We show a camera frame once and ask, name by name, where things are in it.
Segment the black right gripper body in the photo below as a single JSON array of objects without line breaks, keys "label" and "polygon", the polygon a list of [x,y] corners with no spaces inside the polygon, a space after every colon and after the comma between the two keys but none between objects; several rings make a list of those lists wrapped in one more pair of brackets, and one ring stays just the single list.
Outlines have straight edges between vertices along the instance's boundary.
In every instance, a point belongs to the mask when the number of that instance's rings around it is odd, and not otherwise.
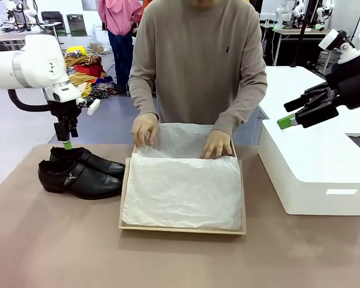
[{"label": "black right gripper body", "polygon": [[360,107],[360,55],[325,71],[325,79],[334,91],[334,104],[353,110]]}]

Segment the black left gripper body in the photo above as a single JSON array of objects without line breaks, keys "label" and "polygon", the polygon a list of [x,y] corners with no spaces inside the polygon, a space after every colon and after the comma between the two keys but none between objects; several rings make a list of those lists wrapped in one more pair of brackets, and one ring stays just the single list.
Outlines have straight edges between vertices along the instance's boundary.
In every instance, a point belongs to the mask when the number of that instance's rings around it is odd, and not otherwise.
[{"label": "black left gripper body", "polygon": [[75,100],[68,102],[50,101],[51,114],[57,117],[58,121],[72,121],[77,123],[77,118],[82,112],[82,109],[76,104]]}]

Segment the person's right hand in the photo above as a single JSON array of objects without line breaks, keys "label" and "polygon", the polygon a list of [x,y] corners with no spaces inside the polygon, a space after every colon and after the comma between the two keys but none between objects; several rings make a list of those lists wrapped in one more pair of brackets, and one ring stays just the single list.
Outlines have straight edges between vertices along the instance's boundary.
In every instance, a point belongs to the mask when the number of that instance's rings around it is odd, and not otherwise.
[{"label": "person's right hand", "polygon": [[143,145],[153,146],[158,126],[158,117],[154,113],[144,113],[137,116],[131,129],[135,145],[137,147]]}]

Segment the person's left hand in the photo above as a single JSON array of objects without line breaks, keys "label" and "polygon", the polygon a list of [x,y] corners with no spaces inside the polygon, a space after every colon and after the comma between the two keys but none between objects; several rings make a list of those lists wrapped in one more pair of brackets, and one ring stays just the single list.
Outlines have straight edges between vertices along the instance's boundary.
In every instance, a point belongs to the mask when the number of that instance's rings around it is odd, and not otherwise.
[{"label": "person's left hand", "polygon": [[231,136],[223,131],[213,129],[207,137],[201,154],[202,159],[220,158],[232,155]]}]

